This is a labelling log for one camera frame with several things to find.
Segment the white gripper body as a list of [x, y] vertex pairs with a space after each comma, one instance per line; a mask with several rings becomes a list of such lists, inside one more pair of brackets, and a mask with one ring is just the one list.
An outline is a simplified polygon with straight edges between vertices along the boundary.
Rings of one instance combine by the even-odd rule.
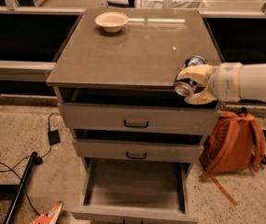
[[213, 67], [208, 87], [219, 101], [224, 103], [240, 101], [239, 77], [242, 66], [241, 63], [222, 63]]

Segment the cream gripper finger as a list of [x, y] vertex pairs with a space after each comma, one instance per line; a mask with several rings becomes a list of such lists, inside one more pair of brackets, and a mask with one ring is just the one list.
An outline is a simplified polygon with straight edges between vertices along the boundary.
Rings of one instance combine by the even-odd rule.
[[200, 87], [197, 91], [194, 91], [190, 96], [184, 99], [189, 105], [206, 105], [216, 100], [217, 98], [207, 87]]
[[209, 64], [191, 65], [182, 69], [178, 73], [176, 80], [190, 79], [197, 84], [205, 85], [210, 78], [212, 70], [213, 66]]

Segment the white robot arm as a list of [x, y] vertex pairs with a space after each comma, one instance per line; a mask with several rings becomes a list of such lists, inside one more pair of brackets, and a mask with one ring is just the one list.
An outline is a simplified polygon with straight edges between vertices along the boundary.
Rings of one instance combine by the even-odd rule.
[[266, 103], [266, 63], [197, 64], [183, 68], [177, 75], [175, 92], [191, 105], [215, 100], [238, 103], [252, 100]]

